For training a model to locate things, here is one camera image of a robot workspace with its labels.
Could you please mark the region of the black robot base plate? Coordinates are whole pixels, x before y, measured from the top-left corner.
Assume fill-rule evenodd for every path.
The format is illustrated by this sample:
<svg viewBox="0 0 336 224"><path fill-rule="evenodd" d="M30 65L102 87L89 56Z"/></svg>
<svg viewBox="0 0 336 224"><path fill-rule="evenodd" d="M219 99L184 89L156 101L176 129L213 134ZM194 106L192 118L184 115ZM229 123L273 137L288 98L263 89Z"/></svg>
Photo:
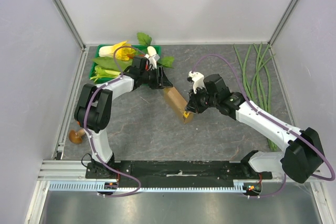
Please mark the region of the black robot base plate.
<svg viewBox="0 0 336 224"><path fill-rule="evenodd" d="M257 173L246 162L240 161L115 161L110 167L141 183L146 178L173 176L219 177L233 181L272 179L271 172Z"/></svg>

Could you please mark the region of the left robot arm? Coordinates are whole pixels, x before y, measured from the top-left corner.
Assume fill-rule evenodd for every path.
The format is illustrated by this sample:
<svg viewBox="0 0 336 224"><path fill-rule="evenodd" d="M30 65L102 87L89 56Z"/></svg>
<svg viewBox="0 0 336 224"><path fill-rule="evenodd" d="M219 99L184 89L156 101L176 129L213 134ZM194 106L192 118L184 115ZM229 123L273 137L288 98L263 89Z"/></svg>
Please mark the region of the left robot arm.
<svg viewBox="0 0 336 224"><path fill-rule="evenodd" d="M117 78L103 84L85 84L75 109L74 118L84 129L92 151L99 162L97 173L111 178L115 173L114 153L109 145L107 126L111 118L112 102L116 98L134 91L142 85L157 90L171 88L162 66L157 64L160 56L136 56L132 65Z"/></svg>

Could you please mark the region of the brown cardboard express box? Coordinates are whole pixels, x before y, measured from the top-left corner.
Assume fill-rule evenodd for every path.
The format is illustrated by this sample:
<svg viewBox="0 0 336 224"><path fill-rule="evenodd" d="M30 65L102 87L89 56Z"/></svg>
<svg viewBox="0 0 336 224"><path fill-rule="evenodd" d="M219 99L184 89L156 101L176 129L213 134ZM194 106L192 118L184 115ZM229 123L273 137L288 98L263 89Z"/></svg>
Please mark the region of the brown cardboard express box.
<svg viewBox="0 0 336 224"><path fill-rule="evenodd" d="M190 114L188 118L184 118L183 113L186 112L185 106L187 105L187 101L182 97L175 87L164 88L163 97L183 124L190 123L190 121L193 119L193 113L189 112Z"/></svg>

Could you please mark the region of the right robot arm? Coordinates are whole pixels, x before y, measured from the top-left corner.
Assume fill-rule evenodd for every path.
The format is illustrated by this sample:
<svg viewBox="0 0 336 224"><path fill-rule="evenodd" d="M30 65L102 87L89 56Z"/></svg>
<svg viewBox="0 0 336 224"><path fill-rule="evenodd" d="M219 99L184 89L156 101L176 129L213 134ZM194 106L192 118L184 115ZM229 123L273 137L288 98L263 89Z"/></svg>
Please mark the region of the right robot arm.
<svg viewBox="0 0 336 224"><path fill-rule="evenodd" d="M301 130L289 125L245 99L241 93L230 92L218 74L205 77L191 71L187 79L193 87L188 93L186 112L201 114L215 108L222 115L250 126L279 148L275 153L250 152L247 162L240 166L245 178L254 178L262 172L277 172L303 184L323 163L323 148L314 129Z"/></svg>

